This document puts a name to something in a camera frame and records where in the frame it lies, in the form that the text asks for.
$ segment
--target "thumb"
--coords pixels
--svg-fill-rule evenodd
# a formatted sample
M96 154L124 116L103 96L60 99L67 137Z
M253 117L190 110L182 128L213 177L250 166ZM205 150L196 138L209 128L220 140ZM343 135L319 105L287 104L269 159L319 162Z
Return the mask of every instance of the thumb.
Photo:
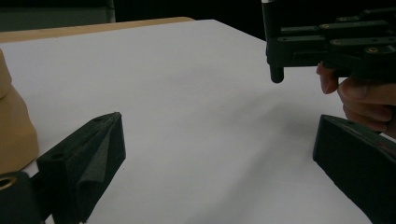
M338 91L350 101L375 105L396 105L396 83L349 77L340 84Z

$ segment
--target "white surface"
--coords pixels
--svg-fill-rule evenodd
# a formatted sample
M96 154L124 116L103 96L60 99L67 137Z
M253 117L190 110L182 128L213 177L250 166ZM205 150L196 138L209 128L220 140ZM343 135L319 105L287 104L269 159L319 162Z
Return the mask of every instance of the white surface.
M315 67L272 83L260 39L188 21L0 48L41 154L121 112L127 158L89 223L370 223L312 160L341 102Z

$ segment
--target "tan cardboard object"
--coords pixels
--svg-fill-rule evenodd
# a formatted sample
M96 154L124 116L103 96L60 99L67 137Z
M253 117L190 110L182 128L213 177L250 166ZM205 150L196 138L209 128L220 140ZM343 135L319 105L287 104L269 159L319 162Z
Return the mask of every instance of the tan cardboard object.
M19 171L38 155L35 127L26 103L11 82L0 50L0 174Z

